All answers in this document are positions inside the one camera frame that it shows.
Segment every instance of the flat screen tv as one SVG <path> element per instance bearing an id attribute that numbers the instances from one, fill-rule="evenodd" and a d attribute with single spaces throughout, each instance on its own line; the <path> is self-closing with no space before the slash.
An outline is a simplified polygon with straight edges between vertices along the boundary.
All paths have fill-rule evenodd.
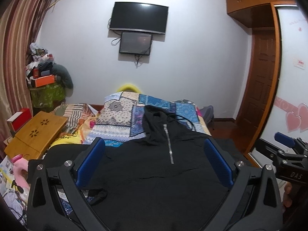
<path id="1" fill-rule="evenodd" d="M 135 2 L 116 2 L 110 30 L 165 34 L 169 7 Z"/>
<path id="2" fill-rule="evenodd" d="M 152 44 L 152 35 L 123 32 L 120 43 L 120 53 L 135 54 L 135 55 L 150 55 Z"/>

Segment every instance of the striped curtain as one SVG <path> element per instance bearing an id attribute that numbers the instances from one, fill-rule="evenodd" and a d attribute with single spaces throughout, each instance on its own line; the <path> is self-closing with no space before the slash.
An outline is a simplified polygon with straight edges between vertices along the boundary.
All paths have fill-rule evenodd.
<path id="1" fill-rule="evenodd" d="M 13 0 L 0 19 L 0 150 L 10 136 L 6 120 L 21 108 L 32 111 L 25 67 L 51 0 Z"/>

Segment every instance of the zipper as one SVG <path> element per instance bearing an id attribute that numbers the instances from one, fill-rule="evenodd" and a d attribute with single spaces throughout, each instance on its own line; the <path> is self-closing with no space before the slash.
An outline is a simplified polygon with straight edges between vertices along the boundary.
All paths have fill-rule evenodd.
<path id="1" fill-rule="evenodd" d="M 167 125 L 166 125 L 166 124 L 164 124 L 163 126 L 164 126 L 164 130 L 165 130 L 165 132 L 166 132 L 166 136 L 167 136 L 167 140 L 168 140 L 170 161 L 171 161 L 171 164 L 174 164 L 174 162 L 173 162 L 173 156 L 172 156 L 171 143 L 170 143 L 170 137 L 169 137 L 169 133 L 168 133 Z"/>

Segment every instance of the pink heart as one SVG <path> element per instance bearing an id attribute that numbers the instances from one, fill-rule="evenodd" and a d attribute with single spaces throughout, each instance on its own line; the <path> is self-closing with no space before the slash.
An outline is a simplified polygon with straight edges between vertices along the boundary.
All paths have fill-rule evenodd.
<path id="1" fill-rule="evenodd" d="M 294 115 L 293 112 L 288 112 L 285 116 L 285 119 L 287 122 L 287 128 L 289 133 L 294 130 L 297 130 L 301 125 L 301 118 Z"/>
<path id="2" fill-rule="evenodd" d="M 304 132 L 308 129 L 308 107 L 306 104 L 301 103 L 298 106 L 298 116 L 301 118 L 300 130 Z"/>

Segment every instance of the door panel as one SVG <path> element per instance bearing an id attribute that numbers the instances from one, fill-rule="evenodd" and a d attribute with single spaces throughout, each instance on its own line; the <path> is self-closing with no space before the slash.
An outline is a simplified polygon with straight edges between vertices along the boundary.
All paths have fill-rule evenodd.
<path id="1" fill-rule="evenodd" d="M 237 120 L 238 126 L 249 136 L 257 130 L 269 97 L 275 64 L 275 32 L 254 31 L 254 41 L 250 80 Z"/>

